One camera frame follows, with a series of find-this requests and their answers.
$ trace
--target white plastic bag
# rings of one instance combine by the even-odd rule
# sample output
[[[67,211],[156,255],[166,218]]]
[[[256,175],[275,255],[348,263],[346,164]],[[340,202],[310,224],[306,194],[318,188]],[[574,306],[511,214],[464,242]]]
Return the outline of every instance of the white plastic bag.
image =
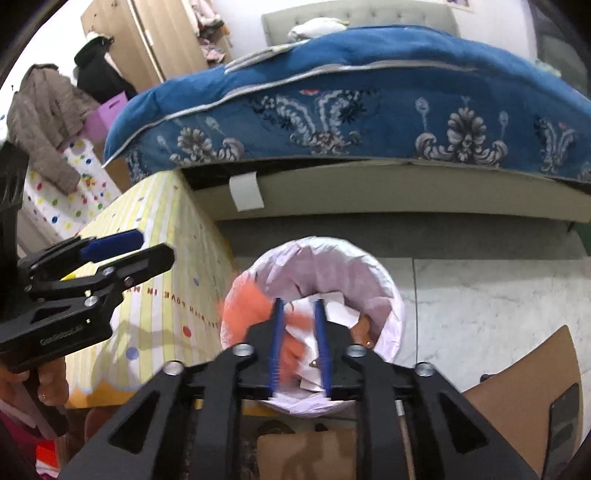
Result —
[[[378,338],[374,351],[387,362],[394,361],[404,331],[404,303],[386,269],[369,253],[345,240],[311,236],[265,253],[235,280],[229,297],[245,277],[254,278],[269,298],[285,302],[341,291],[349,307],[371,317],[370,331]],[[228,348],[223,323],[220,338],[222,347]],[[283,389],[266,403],[290,415],[318,417],[348,402],[330,401],[324,392]]]

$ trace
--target finger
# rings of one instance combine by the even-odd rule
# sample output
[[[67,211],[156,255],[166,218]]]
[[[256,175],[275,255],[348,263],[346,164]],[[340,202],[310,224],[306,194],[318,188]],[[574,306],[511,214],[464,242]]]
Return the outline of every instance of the finger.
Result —
[[[50,385],[52,382],[59,382],[66,377],[66,359],[58,358],[47,362],[38,369],[39,383],[41,385]]]
[[[19,374],[12,374],[4,367],[0,367],[0,381],[4,380],[10,383],[20,383],[24,382],[27,378],[29,378],[29,371],[21,372]]]
[[[4,380],[0,380],[0,400],[10,405],[14,405],[15,393],[12,385]]]
[[[59,407],[68,401],[68,382],[63,379],[50,385],[39,386],[39,400],[48,407]]]

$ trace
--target wall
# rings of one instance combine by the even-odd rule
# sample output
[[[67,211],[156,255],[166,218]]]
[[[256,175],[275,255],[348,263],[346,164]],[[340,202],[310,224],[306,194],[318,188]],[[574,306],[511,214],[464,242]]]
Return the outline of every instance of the wall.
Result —
[[[235,57],[267,46],[261,15],[317,0],[212,0],[232,32]],[[432,0],[444,3],[444,0]],[[527,0],[470,0],[472,12],[454,8],[463,38],[489,43],[535,60],[536,47]]]
[[[80,16],[90,3],[92,0],[69,0],[31,39],[0,88],[0,116],[8,113],[11,86],[18,90],[22,77],[34,63],[54,63],[60,73],[72,77],[74,56],[86,42]],[[0,120],[0,139],[4,137],[5,120]]]
[[[527,0],[470,0],[472,12],[454,8],[462,38],[488,43],[527,60],[537,58]]]

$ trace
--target wooden wardrobe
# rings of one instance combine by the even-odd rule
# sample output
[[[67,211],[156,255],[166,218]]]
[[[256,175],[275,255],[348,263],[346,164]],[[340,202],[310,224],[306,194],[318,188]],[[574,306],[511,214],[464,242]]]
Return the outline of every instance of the wooden wardrobe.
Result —
[[[143,92],[181,75],[209,68],[187,0],[94,0],[82,15],[85,34],[113,37],[111,56],[123,77]],[[213,40],[226,51],[222,27]]]

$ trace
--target white paper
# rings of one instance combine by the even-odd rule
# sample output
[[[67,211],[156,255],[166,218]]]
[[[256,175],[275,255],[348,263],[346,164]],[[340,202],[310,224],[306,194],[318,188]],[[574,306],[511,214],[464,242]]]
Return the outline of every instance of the white paper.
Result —
[[[339,291],[317,293],[294,300],[285,305],[285,311],[314,317],[314,303],[320,299],[324,300],[326,318],[329,322],[338,323],[350,329],[359,321],[359,312],[345,305],[345,296]],[[304,356],[296,370],[296,373],[302,378],[300,386],[305,390],[321,391],[322,389],[317,390],[322,385],[320,369],[310,366],[310,363],[318,358],[318,343],[314,332],[302,330],[292,325],[286,326],[285,329],[290,335],[306,345]]]
[[[239,212],[265,207],[255,171],[230,177],[230,194]]]
[[[324,390],[321,386],[316,385],[312,382],[308,382],[304,378],[301,379],[300,388],[303,388],[304,390],[308,390],[311,392],[322,392]]]

